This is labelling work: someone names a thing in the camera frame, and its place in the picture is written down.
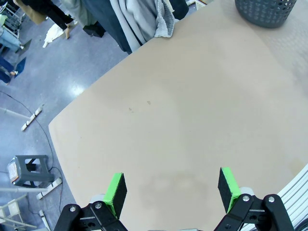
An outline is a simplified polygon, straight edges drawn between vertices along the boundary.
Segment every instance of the floor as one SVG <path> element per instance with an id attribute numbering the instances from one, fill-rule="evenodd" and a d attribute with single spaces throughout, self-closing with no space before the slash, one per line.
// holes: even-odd
<path id="1" fill-rule="evenodd" d="M 189 14 L 195 11 L 195 5 L 190 6 Z M 0 91 L 21 101 L 30 111 L 33 112 L 43 106 L 43 112 L 37 120 L 46 131 L 50 142 L 48 124 L 52 119 L 99 77 L 127 57 L 108 33 L 105 33 L 103 38 L 90 37 L 80 26 L 72 30 L 70 39 L 58 38 L 43 48 L 46 33 L 52 25 L 53 22 L 48 20 L 37 26 L 25 18 L 20 40 L 22 43 L 32 40 L 29 49 L 22 55 L 10 51 L 4 53 L 5 58 L 12 64 L 26 57 L 25 69 L 8 86 L 0 83 Z M 3 93 L 0 93 L 0 105 L 29 115 L 21 104 Z M 40 201 L 36 199 L 36 193 L 29 194 L 30 211 L 38 213 L 42 209 L 53 230 L 60 215 L 59 208 L 62 209 L 66 204 L 75 201 L 52 143 L 51 151 L 44 131 L 37 122 L 32 123 L 25 132 L 21 132 L 24 122 L 24 119 L 0 114 L 0 186 L 11 187 L 8 175 L 3 172 L 7 171 L 6 166 L 15 155 L 47 155 L 49 167 L 52 166 L 54 158 L 53 166 L 59 168 L 61 172 L 57 169 L 51 172 L 56 177 L 63 177 L 63 186 L 58 187 Z M 21 195 L 23 193 L 0 192 L 0 205 Z M 24 222 L 39 228 L 44 227 L 41 218 L 29 212 L 26 199 L 19 205 Z"/>

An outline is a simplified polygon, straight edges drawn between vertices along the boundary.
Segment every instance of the gray stool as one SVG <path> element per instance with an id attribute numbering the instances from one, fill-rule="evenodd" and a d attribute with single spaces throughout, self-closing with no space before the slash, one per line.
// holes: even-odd
<path id="1" fill-rule="evenodd" d="M 33 162 L 38 159 L 40 165 L 34 164 Z M 14 185 L 36 188 L 35 181 L 38 182 L 54 182 L 54 175 L 48 172 L 46 155 L 16 155 L 11 162 L 16 163 L 18 178 L 13 181 Z"/>

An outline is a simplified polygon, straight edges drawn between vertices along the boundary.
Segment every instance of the metal pole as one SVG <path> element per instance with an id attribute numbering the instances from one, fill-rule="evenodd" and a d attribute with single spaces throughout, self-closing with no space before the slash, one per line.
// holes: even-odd
<path id="1" fill-rule="evenodd" d="M 0 188 L 0 192 L 14 192 L 14 193 L 41 193 L 46 192 L 48 189 L 43 188 L 22 188 L 22 187 L 15 187 L 15 188 Z"/>
<path id="2" fill-rule="evenodd" d="M 14 116 L 14 117 L 17 117 L 17 118 L 22 118 L 22 119 L 30 120 L 30 117 L 22 115 L 22 114 L 19 114 L 17 112 L 10 111 L 10 110 L 8 110 L 6 108 L 0 107 L 0 112 L 3 112 L 4 114 L 8 114 L 10 116 Z"/>
<path id="3" fill-rule="evenodd" d="M 5 220 L 5 221 L 9 221 L 9 222 L 11 222 L 11 223 L 16 223 L 16 224 L 18 224 L 18 225 L 28 226 L 28 227 L 31 227 L 31 228 L 34 228 L 34 229 L 36 228 L 36 226 L 34 226 L 34 225 L 29 225 L 29 224 L 21 223 L 21 222 L 19 222 L 19 221 L 11 220 L 11 219 L 8 219 L 8 218 L 0 217 L 0 219 L 3 219 L 3 220 Z"/>

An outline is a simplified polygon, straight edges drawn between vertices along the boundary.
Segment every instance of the shoe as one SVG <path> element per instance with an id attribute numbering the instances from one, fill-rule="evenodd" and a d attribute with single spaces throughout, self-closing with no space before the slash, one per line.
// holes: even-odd
<path id="1" fill-rule="evenodd" d="M 65 29 L 64 33 L 65 33 L 66 39 L 69 39 L 69 28 Z"/>
<path id="2" fill-rule="evenodd" d="M 11 74 L 11 76 L 15 76 L 15 75 L 18 74 L 18 71 L 11 71 L 10 74 Z"/>

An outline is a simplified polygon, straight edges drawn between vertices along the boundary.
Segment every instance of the beige table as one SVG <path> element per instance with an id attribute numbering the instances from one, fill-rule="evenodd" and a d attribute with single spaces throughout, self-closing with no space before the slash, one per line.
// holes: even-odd
<path id="1" fill-rule="evenodd" d="M 76 202 L 123 171 L 128 230 L 209 231 L 221 166 L 260 198 L 280 191 L 308 162 L 307 12 L 264 29 L 216 0 L 100 78 L 50 124 Z"/>

